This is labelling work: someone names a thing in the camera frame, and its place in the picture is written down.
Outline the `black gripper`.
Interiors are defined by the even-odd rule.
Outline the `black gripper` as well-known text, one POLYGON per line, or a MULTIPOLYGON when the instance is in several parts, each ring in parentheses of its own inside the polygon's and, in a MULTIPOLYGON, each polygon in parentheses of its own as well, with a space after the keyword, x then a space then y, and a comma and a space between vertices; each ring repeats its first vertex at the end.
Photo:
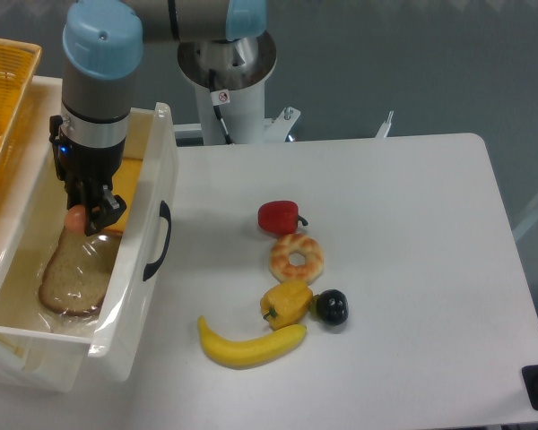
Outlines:
POLYGON ((68 210, 85 208, 84 234, 92 236, 119 221, 126 202, 114 195, 113 176, 123 159, 126 119, 90 123, 72 115, 49 118, 57 178, 64 183, 68 210))

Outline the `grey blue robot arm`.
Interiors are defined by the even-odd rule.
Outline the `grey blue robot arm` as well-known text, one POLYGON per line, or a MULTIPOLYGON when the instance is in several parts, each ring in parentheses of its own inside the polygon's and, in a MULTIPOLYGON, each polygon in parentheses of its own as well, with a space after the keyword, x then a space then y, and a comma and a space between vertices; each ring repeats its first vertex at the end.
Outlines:
POLYGON ((264 1, 77 1, 62 34, 61 109, 49 119, 65 226, 91 236, 115 224, 113 193, 145 42, 233 42, 266 29, 264 1))

